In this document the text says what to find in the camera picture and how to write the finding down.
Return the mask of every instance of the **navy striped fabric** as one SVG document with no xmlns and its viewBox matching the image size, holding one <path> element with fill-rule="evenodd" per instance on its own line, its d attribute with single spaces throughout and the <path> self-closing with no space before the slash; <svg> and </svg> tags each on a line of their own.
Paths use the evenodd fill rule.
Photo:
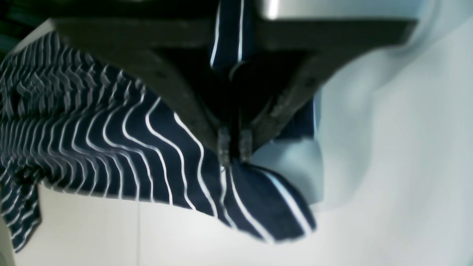
<svg viewBox="0 0 473 266">
<path fill-rule="evenodd" d="M 220 21 L 232 17 L 224 16 L 224 4 Z M 241 14 L 244 3 L 239 7 Z M 245 16 L 233 17 L 237 49 L 225 48 L 216 34 L 216 71 L 244 59 L 239 54 L 251 43 L 242 41 Z M 216 32 L 222 31 L 217 23 Z M 284 138 L 313 135 L 312 110 L 308 105 L 295 116 Z M 55 32 L 1 64 L 0 136 L 1 215 L 16 252 L 41 223 L 40 184 L 197 210 L 267 242 L 315 228 L 304 198 L 282 176 L 238 161 L 223 169 L 139 79 L 67 47 Z"/>
</svg>

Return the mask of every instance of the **white floor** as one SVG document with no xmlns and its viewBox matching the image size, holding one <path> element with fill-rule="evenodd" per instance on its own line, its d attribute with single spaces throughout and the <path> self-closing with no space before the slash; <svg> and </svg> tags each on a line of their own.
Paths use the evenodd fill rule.
<svg viewBox="0 0 473 266">
<path fill-rule="evenodd" d="M 437 3 L 407 48 L 324 87 L 311 237 L 270 246 L 192 211 L 42 188 L 17 266 L 471 266 L 473 1 Z"/>
</svg>

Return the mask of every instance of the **navy blue cloth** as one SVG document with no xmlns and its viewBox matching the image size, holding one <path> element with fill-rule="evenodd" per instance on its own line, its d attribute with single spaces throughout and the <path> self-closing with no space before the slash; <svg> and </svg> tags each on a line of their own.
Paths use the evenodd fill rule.
<svg viewBox="0 0 473 266">
<path fill-rule="evenodd" d="M 241 41 L 246 16 L 236 16 L 244 3 L 231 9 L 235 2 L 223 0 L 219 10 L 220 26 L 233 29 L 218 27 L 212 47 L 221 73 L 238 64 L 238 53 L 252 43 Z M 1 215 L 16 252 L 41 223 L 39 184 L 197 210 L 267 242 L 315 228 L 304 198 L 284 177 L 238 161 L 223 169 L 139 79 L 66 46 L 55 32 L 1 64 L 0 97 Z M 283 137 L 313 135 L 312 110 L 298 113 Z"/>
</svg>

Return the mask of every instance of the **striped garment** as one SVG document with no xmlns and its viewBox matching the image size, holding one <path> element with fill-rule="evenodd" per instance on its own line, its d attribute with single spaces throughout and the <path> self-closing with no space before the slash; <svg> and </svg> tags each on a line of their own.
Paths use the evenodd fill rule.
<svg viewBox="0 0 473 266">
<path fill-rule="evenodd" d="M 210 48 L 216 72 L 258 52 L 247 28 L 245 2 L 223 0 Z M 313 103 L 303 108 L 275 141 L 313 136 L 313 110 Z M 267 242 L 315 228 L 282 176 L 238 161 L 223 169 L 139 79 L 66 46 L 55 32 L 1 64 L 0 119 L 1 215 L 15 252 L 41 223 L 39 184 L 197 210 Z"/>
</svg>

